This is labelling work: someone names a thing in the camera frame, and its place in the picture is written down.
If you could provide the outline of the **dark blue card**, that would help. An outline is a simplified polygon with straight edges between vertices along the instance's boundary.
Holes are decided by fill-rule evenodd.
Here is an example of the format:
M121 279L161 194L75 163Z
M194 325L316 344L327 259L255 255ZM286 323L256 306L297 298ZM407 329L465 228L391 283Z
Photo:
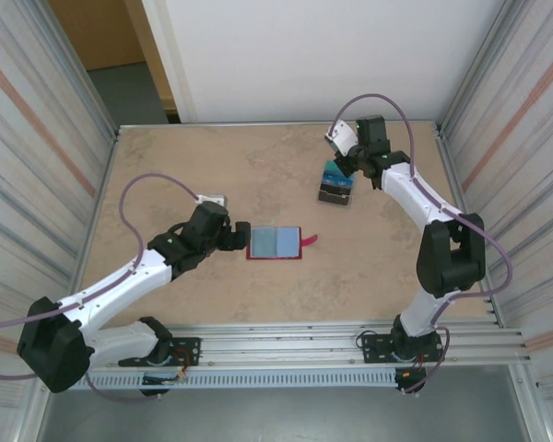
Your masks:
M326 175L322 178L320 191L334 196L348 197L354 188L354 180L344 176Z

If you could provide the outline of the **red card holder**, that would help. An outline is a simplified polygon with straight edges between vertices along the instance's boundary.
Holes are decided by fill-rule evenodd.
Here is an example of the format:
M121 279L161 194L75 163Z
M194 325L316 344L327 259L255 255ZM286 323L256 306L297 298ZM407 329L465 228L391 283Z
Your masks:
M249 261L300 260L303 249L314 244L317 235L304 238L300 227L253 227L246 259Z

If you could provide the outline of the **wooden door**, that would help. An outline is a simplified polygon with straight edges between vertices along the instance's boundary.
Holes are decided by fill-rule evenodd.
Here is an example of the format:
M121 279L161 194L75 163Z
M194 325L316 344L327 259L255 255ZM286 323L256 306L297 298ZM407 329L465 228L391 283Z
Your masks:
M180 117L142 0L47 0L119 125Z

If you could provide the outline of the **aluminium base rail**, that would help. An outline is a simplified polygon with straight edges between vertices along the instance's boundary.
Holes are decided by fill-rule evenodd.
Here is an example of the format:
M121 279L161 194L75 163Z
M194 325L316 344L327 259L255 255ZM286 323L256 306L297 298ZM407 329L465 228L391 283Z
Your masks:
M447 366L507 366L531 360L522 332L501 328L495 318L448 319ZM356 337L366 330L386 334L389 320L182 325L177 337L202 340L200 369L317 368L363 364Z

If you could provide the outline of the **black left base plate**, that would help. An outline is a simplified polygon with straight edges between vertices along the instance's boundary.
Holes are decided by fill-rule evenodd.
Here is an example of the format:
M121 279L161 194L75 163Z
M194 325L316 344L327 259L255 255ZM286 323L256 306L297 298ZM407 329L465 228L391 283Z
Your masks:
M201 339L195 337L175 337L171 340L167 366L189 368L199 365Z

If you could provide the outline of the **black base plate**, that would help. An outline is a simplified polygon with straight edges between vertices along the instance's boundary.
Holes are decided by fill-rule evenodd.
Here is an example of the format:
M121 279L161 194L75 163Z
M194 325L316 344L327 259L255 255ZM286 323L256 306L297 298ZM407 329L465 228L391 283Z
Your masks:
M358 336L358 346L365 364L437 362L443 349L437 332L406 337L401 333L367 331Z
M171 340L167 366L189 368L199 365L201 339L195 337L175 337Z

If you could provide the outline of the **corrugated enclosure panel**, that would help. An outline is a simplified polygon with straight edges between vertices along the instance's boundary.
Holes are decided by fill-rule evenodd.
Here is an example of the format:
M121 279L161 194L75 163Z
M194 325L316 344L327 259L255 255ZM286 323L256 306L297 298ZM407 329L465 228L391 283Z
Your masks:
M553 0L509 0L441 132L488 250L502 321L523 333L553 437Z
M116 127L46 0L0 0L0 321L66 296ZM0 330L0 442L20 434L34 383Z

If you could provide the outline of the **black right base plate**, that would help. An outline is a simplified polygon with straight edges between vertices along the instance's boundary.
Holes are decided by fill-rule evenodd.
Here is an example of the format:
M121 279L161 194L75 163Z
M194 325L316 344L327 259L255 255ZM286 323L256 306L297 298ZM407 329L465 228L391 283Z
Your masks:
M358 336L358 346L365 364L437 362L443 349L437 332L406 337L401 333L367 331Z

